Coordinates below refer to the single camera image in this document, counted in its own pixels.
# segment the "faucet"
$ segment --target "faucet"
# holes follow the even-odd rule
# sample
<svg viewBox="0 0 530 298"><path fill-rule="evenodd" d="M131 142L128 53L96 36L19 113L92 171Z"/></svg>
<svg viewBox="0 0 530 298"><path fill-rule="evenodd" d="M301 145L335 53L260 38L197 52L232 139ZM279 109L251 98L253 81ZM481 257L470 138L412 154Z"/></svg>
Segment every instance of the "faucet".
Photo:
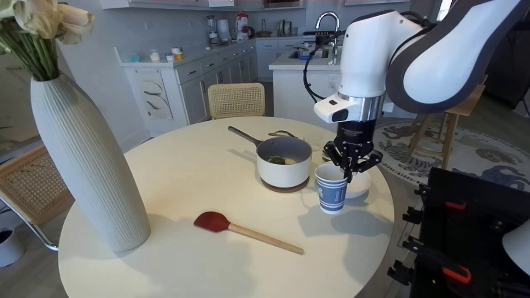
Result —
<svg viewBox="0 0 530 298"><path fill-rule="evenodd" d="M340 25L339 16L336 13L332 12L332 11L326 11L326 12L322 13L321 15L319 15L318 20L316 20L315 28L316 29L320 28L320 22L327 15L330 15L330 16L332 16L335 19L335 34L337 34L337 32L339 32L339 25ZM331 42L331 45L333 46L333 57L337 58L338 55L339 55L338 54L339 53L339 43L338 43L337 37L335 37L333 39L333 41Z"/></svg>

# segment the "green vegetable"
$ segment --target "green vegetable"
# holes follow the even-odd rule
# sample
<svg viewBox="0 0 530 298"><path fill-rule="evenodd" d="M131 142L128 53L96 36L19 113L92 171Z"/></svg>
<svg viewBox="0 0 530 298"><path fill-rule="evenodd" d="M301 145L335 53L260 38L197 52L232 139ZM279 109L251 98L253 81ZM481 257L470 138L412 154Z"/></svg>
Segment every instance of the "green vegetable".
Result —
<svg viewBox="0 0 530 298"><path fill-rule="evenodd" d="M273 155L269 157L268 162L275 164L285 164L285 159L281 156Z"/></svg>

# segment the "red clip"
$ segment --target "red clip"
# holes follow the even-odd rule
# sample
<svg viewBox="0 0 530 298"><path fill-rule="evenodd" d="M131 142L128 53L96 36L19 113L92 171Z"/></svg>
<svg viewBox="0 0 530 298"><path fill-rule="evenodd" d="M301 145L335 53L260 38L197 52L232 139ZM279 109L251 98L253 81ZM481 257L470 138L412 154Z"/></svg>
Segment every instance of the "red clip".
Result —
<svg viewBox="0 0 530 298"><path fill-rule="evenodd" d="M463 284L468 284L469 281L471 280L471 272L469 271L469 269L467 269L465 267L462 267L462 266L460 266L460 269L464 270L467 273L467 276L462 276L462 275L460 275L460 274L458 274L458 273L456 273L454 271L451 271L451 270L449 270L449 269L447 269L445 267L442 267L441 271L445 275L449 276L452 279L455 279L455 280L457 280L457 281L459 281L459 282L461 282Z"/></svg>
<svg viewBox="0 0 530 298"><path fill-rule="evenodd" d="M465 204L463 205L460 205L460 204L457 204L457 203L451 203L451 202L445 202L445 206L448 207L448 208L453 208L453 209L457 209L457 210L465 210Z"/></svg>

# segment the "round white table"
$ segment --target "round white table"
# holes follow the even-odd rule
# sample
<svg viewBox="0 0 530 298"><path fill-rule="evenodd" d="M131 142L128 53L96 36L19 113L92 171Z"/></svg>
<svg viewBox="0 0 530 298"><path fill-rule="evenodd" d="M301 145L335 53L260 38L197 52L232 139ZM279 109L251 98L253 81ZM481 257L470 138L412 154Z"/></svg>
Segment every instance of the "round white table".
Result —
<svg viewBox="0 0 530 298"><path fill-rule="evenodd" d="M291 194L261 183L255 146L229 125L261 139L287 130L319 148L307 187ZM114 254L77 204L60 237L59 270L70 298L334 297L366 285L388 248L394 205L377 168L368 193L348 199L342 213L320 210L314 169L335 134L306 123L268 117L229 118L188 126L150 140L125 156L145 203L151 235ZM193 225L204 211L305 250L304 255L231 231Z"/></svg>

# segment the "sink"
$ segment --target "sink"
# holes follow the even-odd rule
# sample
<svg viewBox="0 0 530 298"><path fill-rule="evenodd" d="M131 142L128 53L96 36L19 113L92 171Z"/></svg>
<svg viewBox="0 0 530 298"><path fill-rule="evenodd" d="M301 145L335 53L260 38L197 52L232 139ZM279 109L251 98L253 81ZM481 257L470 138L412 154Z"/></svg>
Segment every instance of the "sink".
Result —
<svg viewBox="0 0 530 298"><path fill-rule="evenodd" d="M299 59L302 56L309 56L309 53L311 51L296 51L289 55L290 59ZM312 59L326 59L329 57L330 51L329 50L318 50L315 52L315 55Z"/></svg>

